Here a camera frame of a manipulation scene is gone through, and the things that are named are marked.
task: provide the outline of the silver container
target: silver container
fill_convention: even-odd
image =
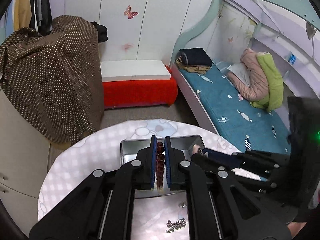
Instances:
[[[204,143],[200,135],[191,135],[183,137],[170,137],[171,147],[182,150],[186,160],[191,161],[192,149],[195,144],[204,148]],[[164,138],[157,138],[157,142],[164,143]],[[121,166],[137,157],[140,149],[150,147],[151,139],[143,140],[123,140],[120,143]],[[164,169],[163,190],[157,191],[156,181],[153,190],[136,190],[135,198],[150,198],[163,195],[175,194],[179,191],[171,191],[167,185],[166,170]]]

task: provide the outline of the green blanket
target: green blanket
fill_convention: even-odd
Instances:
[[[260,101],[252,101],[250,104],[253,107],[266,109],[269,113],[282,105],[283,79],[270,53],[257,56],[257,60],[267,77],[269,94]]]

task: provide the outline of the tablecloth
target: tablecloth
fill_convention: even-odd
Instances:
[[[40,190],[38,219],[44,217],[94,170],[108,172],[119,169],[122,140],[148,139],[152,135],[157,138],[200,135],[207,148],[229,155],[240,152],[223,137],[194,125],[165,119],[123,122],[87,136],[57,157]],[[259,179],[259,176],[242,169],[234,171]],[[185,200],[185,193],[135,200],[132,240],[189,239],[188,226],[165,233],[167,221],[175,222],[180,218],[183,210],[178,204]]]

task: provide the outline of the floor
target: floor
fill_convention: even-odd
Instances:
[[[163,106],[143,106],[143,107],[127,107],[115,108],[104,111],[100,129],[110,127],[112,125],[125,122],[127,120],[147,120],[147,119],[168,119],[177,122],[184,122],[192,125],[198,125],[187,101],[179,91],[175,103],[168,107]],[[50,147],[48,171],[55,159],[63,151]]]

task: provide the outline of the cabinet door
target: cabinet door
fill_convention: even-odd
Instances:
[[[14,191],[1,183],[0,198],[16,225],[29,236],[31,228],[38,222],[38,199]]]
[[[49,146],[0,91],[0,182],[38,198],[47,174]]]

